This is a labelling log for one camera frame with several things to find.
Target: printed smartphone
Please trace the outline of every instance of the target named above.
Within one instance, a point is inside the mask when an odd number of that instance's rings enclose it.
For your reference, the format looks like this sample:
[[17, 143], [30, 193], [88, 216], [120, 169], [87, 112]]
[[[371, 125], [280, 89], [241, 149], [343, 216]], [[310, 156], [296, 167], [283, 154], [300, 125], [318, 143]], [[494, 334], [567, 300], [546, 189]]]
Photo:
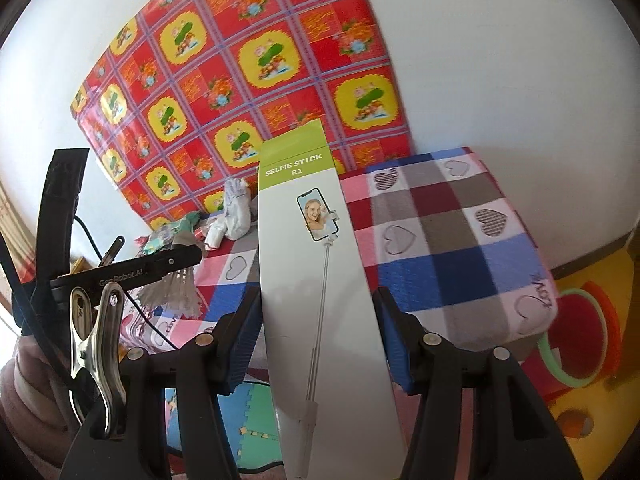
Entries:
[[327, 238], [329, 234], [337, 234], [338, 224], [331, 218], [329, 206], [317, 187], [298, 197], [298, 207], [316, 242]]

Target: white wall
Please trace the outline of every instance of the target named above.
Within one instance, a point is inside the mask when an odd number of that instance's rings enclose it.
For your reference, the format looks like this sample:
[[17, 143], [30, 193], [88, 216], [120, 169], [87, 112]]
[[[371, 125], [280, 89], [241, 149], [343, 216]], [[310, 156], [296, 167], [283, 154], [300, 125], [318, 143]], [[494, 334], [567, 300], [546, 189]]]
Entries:
[[[146, 1], [33, 0], [0, 51], [0, 178], [30, 227], [52, 150], [86, 145], [71, 98]], [[609, 0], [371, 1], [418, 151], [478, 150], [550, 266], [631, 228], [640, 49]], [[146, 232], [93, 161], [79, 215], [103, 249]]]

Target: selfie stick box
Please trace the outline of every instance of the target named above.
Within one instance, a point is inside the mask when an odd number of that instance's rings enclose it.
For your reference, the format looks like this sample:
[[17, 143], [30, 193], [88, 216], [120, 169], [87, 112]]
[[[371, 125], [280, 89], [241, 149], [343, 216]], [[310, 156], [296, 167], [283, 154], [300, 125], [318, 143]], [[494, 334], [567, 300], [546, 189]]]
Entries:
[[263, 144], [258, 190], [264, 333], [287, 478], [398, 478], [406, 450], [321, 121]]

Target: beige curtain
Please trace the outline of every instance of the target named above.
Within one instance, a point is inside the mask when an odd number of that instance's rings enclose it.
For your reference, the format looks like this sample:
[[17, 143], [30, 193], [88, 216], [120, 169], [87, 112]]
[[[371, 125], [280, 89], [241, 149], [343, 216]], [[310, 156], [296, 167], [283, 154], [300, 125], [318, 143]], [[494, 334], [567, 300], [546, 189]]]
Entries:
[[[21, 282], [28, 282], [33, 278], [35, 266], [35, 237], [24, 225], [16, 213], [14, 206], [4, 191], [0, 182], [0, 232], [9, 247], [15, 269]], [[0, 269], [0, 304], [11, 312], [11, 290], [6, 276]]]

